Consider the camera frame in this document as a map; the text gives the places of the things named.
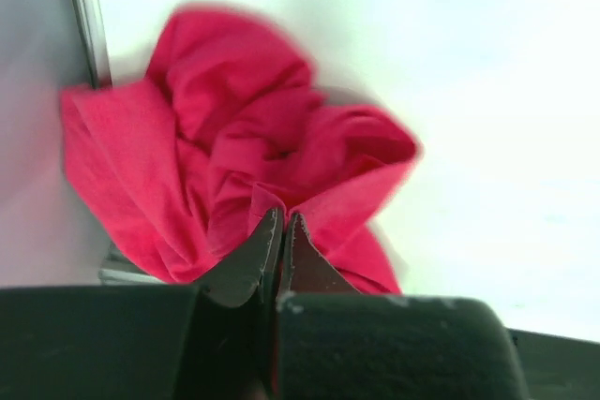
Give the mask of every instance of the white surface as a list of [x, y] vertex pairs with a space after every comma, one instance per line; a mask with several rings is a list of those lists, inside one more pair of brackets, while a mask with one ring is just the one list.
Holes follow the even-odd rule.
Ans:
[[87, 78], [71, 0], [0, 17], [0, 287], [97, 283], [108, 238], [61, 171], [58, 90]]
[[[99, 1], [120, 82], [192, 0]], [[208, 1], [268, 14], [322, 84], [380, 99], [423, 140], [378, 220], [407, 292], [482, 298], [509, 326], [600, 341], [598, 0]]]

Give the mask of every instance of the towel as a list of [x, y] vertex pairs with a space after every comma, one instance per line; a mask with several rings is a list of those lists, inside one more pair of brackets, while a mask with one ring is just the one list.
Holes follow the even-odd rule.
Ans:
[[196, 280], [265, 212], [304, 214], [357, 289], [399, 293], [367, 222], [413, 167], [413, 136], [372, 105], [327, 105], [306, 55], [268, 21], [187, 7], [143, 78], [61, 95], [66, 174], [141, 269]]

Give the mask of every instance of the red cloth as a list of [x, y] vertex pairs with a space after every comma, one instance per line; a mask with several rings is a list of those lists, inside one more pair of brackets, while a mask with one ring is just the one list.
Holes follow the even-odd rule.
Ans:
[[323, 100], [269, 24], [181, 10], [141, 80], [62, 94], [67, 177], [123, 253], [164, 281], [197, 279], [279, 205], [306, 216], [358, 289], [399, 292], [366, 222], [417, 146], [373, 106]]

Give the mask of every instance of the metal edge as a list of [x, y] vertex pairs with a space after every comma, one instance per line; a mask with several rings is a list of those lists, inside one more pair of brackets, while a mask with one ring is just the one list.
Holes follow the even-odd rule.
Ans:
[[95, 87], [111, 83], [104, 22], [99, 0], [73, 0]]

